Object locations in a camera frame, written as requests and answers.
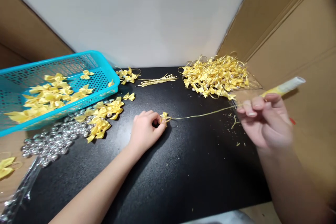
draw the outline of black table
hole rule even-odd
[[[143,79],[178,75],[177,67],[141,70]],[[136,87],[139,83],[120,85],[113,96],[135,92],[136,99],[125,101],[105,140],[87,144],[78,139],[69,154],[41,170],[15,224],[48,223],[126,146],[133,118],[141,111],[178,118],[232,105],[226,98],[199,96],[184,88],[181,78],[143,88]],[[270,201],[255,146],[241,124],[231,129],[234,114],[229,109],[168,123],[130,172],[103,223],[181,223]]]

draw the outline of white wall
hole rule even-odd
[[[75,51],[125,67],[213,56],[242,0],[24,0]]]

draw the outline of blue plastic basket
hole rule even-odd
[[[88,69],[94,72],[90,79],[81,79],[82,71]],[[84,85],[94,91],[89,96],[55,109],[22,124],[10,120],[4,113],[23,111],[25,98],[22,94],[30,95],[29,87],[44,85],[44,75],[61,73],[68,79],[68,84],[74,92]],[[114,85],[108,83],[113,79]],[[120,79],[105,57],[98,51],[85,51],[44,61],[29,63],[0,70],[0,137],[20,130],[36,130],[62,118],[74,111],[96,103],[118,91]]]

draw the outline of yellow tube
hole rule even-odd
[[[272,88],[268,91],[266,91],[265,93],[263,93],[261,95],[261,97],[265,97],[266,94],[268,93],[276,93],[279,94],[281,96],[283,96],[284,94],[288,93],[289,91],[294,90],[295,88],[297,88],[298,86],[300,86],[302,83],[305,83],[305,79],[301,78],[301,77],[294,77],[293,79],[275,87]]]

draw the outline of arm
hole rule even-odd
[[[333,217],[292,148],[293,130],[280,95],[255,97],[237,109],[257,147],[274,208],[282,223],[330,223]]]
[[[152,110],[136,115],[129,144],[50,224],[101,223],[132,167],[166,129],[166,120],[158,128],[152,126],[153,122],[160,123],[160,120],[160,115]]]

